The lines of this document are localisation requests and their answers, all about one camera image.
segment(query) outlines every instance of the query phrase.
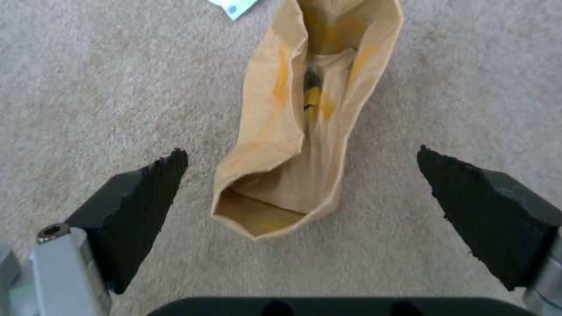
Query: blue paper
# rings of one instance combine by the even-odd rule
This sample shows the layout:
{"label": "blue paper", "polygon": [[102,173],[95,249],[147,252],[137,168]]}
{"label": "blue paper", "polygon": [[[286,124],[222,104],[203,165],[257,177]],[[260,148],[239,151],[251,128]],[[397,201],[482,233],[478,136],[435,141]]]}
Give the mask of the blue paper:
{"label": "blue paper", "polygon": [[231,20],[236,20],[258,0],[223,0],[221,6]]}

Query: yellow stain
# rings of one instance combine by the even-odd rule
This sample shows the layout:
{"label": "yellow stain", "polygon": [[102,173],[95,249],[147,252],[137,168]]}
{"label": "yellow stain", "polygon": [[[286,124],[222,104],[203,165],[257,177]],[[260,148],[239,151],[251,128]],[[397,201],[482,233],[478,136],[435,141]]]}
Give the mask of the yellow stain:
{"label": "yellow stain", "polygon": [[379,44],[373,44],[372,46],[363,50],[359,54],[359,56],[355,58],[355,62],[353,63],[353,68],[351,69],[350,78],[347,83],[348,85],[355,82],[355,79],[357,79],[357,75],[359,74],[359,71],[365,66],[365,64],[369,61],[369,59],[371,59],[375,55],[375,53],[379,51],[379,48],[380,48]]}
{"label": "yellow stain", "polygon": [[329,121],[335,111],[336,103],[327,93],[323,93],[320,97],[320,112],[324,121]]}
{"label": "yellow stain", "polygon": [[277,71],[277,79],[275,80],[275,85],[273,86],[273,96],[277,99],[281,107],[285,106],[287,104],[287,99],[289,99],[287,79],[289,79],[287,49],[285,46],[282,46],[279,49],[279,70]]}

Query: brown paper bag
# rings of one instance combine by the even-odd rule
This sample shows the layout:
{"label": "brown paper bag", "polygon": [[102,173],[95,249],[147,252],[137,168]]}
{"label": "brown paper bag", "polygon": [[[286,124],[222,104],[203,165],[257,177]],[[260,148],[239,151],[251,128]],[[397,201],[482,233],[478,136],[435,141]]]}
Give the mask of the brown paper bag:
{"label": "brown paper bag", "polygon": [[[398,0],[282,0],[250,59],[236,147],[212,216],[254,239],[336,209],[347,140],[402,27]],[[307,69],[321,81],[305,104]]]}

